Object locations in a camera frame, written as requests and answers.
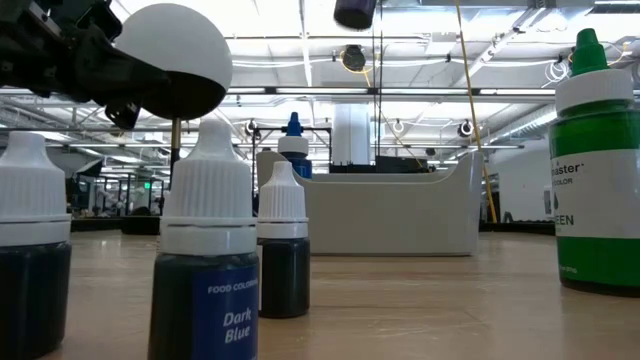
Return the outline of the distant black robot workstation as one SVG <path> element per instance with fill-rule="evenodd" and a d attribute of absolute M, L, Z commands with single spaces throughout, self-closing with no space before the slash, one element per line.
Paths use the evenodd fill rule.
<path fill-rule="evenodd" d="M 67 210 L 74 218 L 159 216 L 170 182 L 163 166 L 126 165 L 99 158 L 66 177 Z"/>

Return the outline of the black metal stand frame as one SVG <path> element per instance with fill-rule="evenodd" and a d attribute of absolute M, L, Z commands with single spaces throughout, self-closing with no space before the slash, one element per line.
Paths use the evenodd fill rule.
<path fill-rule="evenodd" d="M 261 148 L 266 139 L 274 132 L 286 133 L 287 126 L 253 126 L 253 132 L 251 134 L 251 160 L 256 161 L 257 149 Z M 328 151 L 326 163 L 331 163 L 333 160 L 333 134 L 332 129 L 328 127 L 301 127 L 301 132 L 311 132 L 320 141 L 323 147 Z"/>

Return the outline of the black perforated computer case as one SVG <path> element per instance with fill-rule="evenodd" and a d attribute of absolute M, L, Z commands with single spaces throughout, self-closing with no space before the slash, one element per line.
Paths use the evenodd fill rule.
<path fill-rule="evenodd" d="M 428 164 L 426 159 L 405 157 L 377 156 L 373 165 L 353 164 L 329 165 L 330 173 L 385 173 L 385 174 L 417 174 L 432 173 L 435 166 Z"/>

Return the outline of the small bottle dark blue label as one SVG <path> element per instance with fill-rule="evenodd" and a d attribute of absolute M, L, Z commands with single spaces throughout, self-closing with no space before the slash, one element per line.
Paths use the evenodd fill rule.
<path fill-rule="evenodd" d="M 259 258 L 252 176 L 231 132 L 204 120 L 160 220 L 148 360 L 256 360 Z"/>

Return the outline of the large green food coloring bottle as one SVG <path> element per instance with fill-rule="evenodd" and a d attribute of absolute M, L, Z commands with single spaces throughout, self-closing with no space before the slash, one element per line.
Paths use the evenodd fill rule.
<path fill-rule="evenodd" d="M 640 107 L 630 74 L 578 32 L 555 91 L 550 177 L 560 282 L 640 298 Z"/>

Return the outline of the white building column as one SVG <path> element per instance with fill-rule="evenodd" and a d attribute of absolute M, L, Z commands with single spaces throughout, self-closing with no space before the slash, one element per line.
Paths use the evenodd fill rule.
<path fill-rule="evenodd" d="M 367 103 L 334 106 L 332 158 L 337 166 L 370 164 L 370 116 Z"/>

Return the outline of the white globe table lamp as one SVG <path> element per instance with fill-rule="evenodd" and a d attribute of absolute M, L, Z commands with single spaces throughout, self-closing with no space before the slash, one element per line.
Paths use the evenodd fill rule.
<path fill-rule="evenodd" d="M 169 82 L 157 86 L 142 107 L 172 121 L 170 163 L 178 163 L 181 123 L 212 112 L 230 87 L 233 65 L 224 36 L 196 10 L 160 3 L 125 21 L 116 48 L 168 76 Z"/>

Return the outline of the grey plastic bin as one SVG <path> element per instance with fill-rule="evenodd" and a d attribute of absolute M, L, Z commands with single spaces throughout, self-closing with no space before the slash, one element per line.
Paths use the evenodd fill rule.
<path fill-rule="evenodd" d="M 332 173 L 296 178 L 305 189 L 311 253 L 472 256 L 477 251 L 483 156 L 446 171 Z"/>

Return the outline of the silver ventilation duct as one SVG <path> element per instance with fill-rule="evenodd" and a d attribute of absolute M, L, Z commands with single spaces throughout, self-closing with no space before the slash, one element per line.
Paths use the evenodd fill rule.
<path fill-rule="evenodd" d="M 553 122 L 556 117 L 556 107 L 554 105 L 545 105 L 514 120 L 497 132 L 486 136 L 482 142 L 484 145 L 494 145 L 512 138 L 526 138 L 544 134 L 549 123 Z"/>

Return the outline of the large blue food coloring bottle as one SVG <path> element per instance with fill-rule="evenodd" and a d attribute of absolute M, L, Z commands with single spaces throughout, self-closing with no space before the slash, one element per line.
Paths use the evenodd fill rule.
<path fill-rule="evenodd" d="M 292 112 L 285 135 L 278 139 L 278 153 L 284 156 L 302 178 L 312 177 L 312 162 L 307 158 L 309 141 L 302 136 L 302 125 L 297 112 Z"/>

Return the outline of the small dark white-capped bottle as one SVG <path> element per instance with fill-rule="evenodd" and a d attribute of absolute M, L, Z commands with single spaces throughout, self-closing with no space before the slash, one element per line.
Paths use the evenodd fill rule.
<path fill-rule="evenodd" d="M 278 161 L 259 195 L 259 314 L 303 316 L 310 307 L 311 277 L 305 189 L 297 182 L 292 164 Z"/>
<path fill-rule="evenodd" d="M 9 134 L 0 155 L 0 360 L 35 360 L 65 336 L 71 217 L 45 138 Z"/>

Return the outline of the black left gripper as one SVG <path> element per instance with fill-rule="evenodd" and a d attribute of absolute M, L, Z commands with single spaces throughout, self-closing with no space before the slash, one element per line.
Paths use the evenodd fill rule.
<path fill-rule="evenodd" d="M 78 28 L 87 7 L 87 0 L 0 0 L 0 88 L 93 101 L 117 127 L 132 129 L 139 101 L 168 85 L 169 78 L 116 49 L 95 25 Z"/>

